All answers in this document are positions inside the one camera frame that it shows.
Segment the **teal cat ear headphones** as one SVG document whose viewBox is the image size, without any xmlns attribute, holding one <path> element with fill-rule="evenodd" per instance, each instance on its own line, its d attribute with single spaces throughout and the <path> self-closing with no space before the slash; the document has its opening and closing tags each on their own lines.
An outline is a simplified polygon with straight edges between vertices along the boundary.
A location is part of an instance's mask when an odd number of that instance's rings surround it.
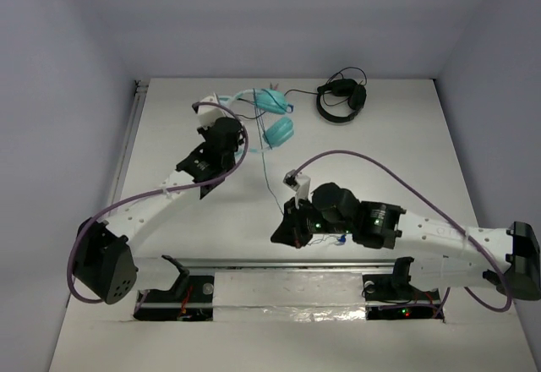
<svg viewBox="0 0 541 372">
<path fill-rule="evenodd" d="M 293 105 L 287 102 L 283 93 L 272 88 L 249 88 L 233 96 L 219 95 L 221 105 L 233 109 L 241 105 L 237 116 L 254 134 L 248 151 L 265 153 L 274 150 L 294 135 Z"/>
</svg>

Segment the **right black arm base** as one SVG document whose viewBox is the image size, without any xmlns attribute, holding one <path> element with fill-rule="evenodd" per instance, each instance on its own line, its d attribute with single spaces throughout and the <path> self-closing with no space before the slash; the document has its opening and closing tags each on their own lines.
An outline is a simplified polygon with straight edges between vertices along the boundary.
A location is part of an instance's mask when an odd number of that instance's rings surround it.
<svg viewBox="0 0 541 372">
<path fill-rule="evenodd" d="M 391 267 L 362 273 L 361 298 L 367 320 L 437 320 L 445 322 L 442 299 L 436 289 L 419 289 L 412 284 L 413 257 L 398 258 Z"/>
</svg>

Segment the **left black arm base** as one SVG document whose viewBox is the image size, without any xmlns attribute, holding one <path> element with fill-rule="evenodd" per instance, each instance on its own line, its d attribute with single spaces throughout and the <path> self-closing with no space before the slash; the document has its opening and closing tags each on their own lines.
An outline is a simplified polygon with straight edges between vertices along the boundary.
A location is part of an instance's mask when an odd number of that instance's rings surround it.
<svg viewBox="0 0 541 372">
<path fill-rule="evenodd" d="M 177 275 L 167 290 L 150 289 L 138 292 L 133 317 L 138 321 L 213 321 L 215 275 L 190 270 L 170 255 L 162 258 Z"/>
</svg>

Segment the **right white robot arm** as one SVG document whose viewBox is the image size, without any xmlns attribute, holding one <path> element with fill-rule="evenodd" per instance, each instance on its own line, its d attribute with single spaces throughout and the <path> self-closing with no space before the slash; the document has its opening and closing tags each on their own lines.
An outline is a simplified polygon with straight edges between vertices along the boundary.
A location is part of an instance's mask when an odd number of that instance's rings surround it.
<svg viewBox="0 0 541 372">
<path fill-rule="evenodd" d="M 317 234 L 346 234 L 366 249 L 396 250 L 390 286 L 399 298 L 436 287 L 494 287 L 514 299 L 540 299 L 540 247 L 524 222 L 454 227 L 324 183 L 285 203 L 270 240 L 301 249 Z"/>
</svg>

